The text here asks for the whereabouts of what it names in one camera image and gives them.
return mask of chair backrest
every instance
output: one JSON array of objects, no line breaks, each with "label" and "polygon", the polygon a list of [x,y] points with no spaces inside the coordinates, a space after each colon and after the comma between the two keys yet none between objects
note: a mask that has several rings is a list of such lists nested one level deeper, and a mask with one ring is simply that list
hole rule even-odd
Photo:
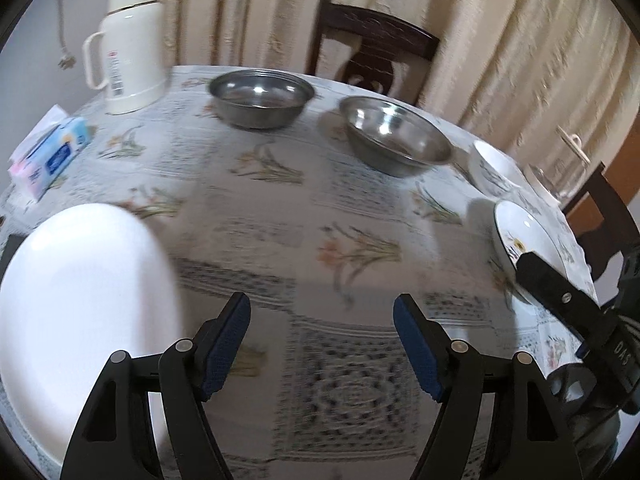
[{"label": "chair backrest", "polygon": [[591,266],[591,277],[594,280],[602,275],[614,254],[621,251],[624,255],[627,250],[640,243],[636,221],[602,174],[603,170],[604,165],[599,165],[578,192],[580,198],[588,193],[604,218],[597,228],[581,234],[577,239]]},{"label": "chair backrest", "polygon": [[[593,173],[603,173],[605,170],[604,164],[600,163],[597,165],[596,169],[593,170]],[[578,202],[582,200],[585,195],[587,195],[587,182],[582,184],[582,187],[576,192],[576,194],[567,202],[566,206],[562,208],[562,212],[565,216],[567,216],[573,209],[578,205]]]},{"label": "chair backrest", "polygon": [[408,52],[431,61],[440,40],[405,20],[376,10],[320,0],[306,73],[316,74],[325,30],[341,30],[362,38],[359,51],[348,61],[342,82],[387,95],[394,80],[392,60]]}]

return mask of curtain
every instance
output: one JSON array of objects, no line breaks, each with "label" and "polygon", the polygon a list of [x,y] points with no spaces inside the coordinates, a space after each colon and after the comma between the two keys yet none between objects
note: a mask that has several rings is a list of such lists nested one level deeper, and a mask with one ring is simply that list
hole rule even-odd
[{"label": "curtain", "polygon": [[[163,0],[173,64],[303,72],[318,0]],[[441,39],[432,63],[395,63],[390,95],[487,140],[520,163],[562,171],[557,134],[595,166],[618,152],[640,103],[640,47],[610,0],[334,0],[386,12]],[[318,75],[337,78],[357,38],[331,34]]]}]

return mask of metal bowl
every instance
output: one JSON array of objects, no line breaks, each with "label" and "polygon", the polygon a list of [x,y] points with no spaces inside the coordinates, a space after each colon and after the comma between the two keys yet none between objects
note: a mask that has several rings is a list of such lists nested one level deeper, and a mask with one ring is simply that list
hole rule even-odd
[{"label": "metal bowl", "polygon": [[449,139],[420,115],[375,97],[347,97],[340,113],[348,139],[364,163],[392,176],[412,176],[453,157]]},{"label": "metal bowl", "polygon": [[218,115],[242,128],[291,124],[316,95],[299,77],[277,70],[238,70],[209,83]]}]

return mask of white plate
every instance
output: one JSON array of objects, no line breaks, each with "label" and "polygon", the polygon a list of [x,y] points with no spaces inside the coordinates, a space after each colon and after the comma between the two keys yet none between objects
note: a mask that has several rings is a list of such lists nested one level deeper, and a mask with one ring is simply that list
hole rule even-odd
[{"label": "white plate", "polygon": [[488,196],[502,196],[527,181],[509,156],[484,140],[476,140],[469,153],[469,175],[474,185]]},{"label": "white plate", "polygon": [[526,289],[516,283],[516,263],[524,253],[536,253],[566,277],[562,257],[553,240],[542,225],[519,205],[508,200],[495,205],[493,233],[502,270],[527,301],[538,304]]},{"label": "white plate", "polygon": [[[34,441],[61,464],[109,355],[163,352],[184,336],[182,316],[168,257],[129,212],[86,204],[40,225],[0,286],[0,376]],[[159,399],[151,408],[165,438]]]}]

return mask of blue gripper pad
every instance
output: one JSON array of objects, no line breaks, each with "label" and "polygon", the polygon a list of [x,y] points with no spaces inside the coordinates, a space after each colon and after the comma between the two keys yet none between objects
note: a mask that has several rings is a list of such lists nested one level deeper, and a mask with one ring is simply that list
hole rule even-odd
[{"label": "blue gripper pad", "polygon": [[240,343],[251,321],[251,303],[244,294],[225,316],[222,311],[216,322],[223,323],[211,350],[207,354],[204,376],[200,384],[200,398],[209,400],[213,393],[222,389],[231,365],[236,358]]},{"label": "blue gripper pad", "polygon": [[438,362],[422,336],[414,316],[402,296],[394,301],[394,325],[421,389],[440,402],[444,388],[438,378]]}]

